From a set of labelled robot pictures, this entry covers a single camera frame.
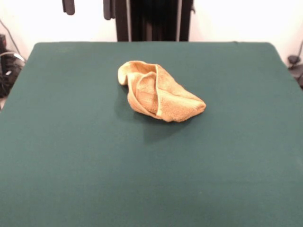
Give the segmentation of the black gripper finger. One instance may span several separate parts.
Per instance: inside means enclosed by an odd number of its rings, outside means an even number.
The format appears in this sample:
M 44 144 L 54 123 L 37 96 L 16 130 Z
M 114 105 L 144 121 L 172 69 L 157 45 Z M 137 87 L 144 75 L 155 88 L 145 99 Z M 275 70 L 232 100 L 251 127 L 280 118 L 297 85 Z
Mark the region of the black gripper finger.
M 75 4 L 74 0 L 62 0 L 63 12 L 69 16 L 75 14 Z
M 116 1 L 103 0 L 103 15 L 105 20 L 116 18 Z

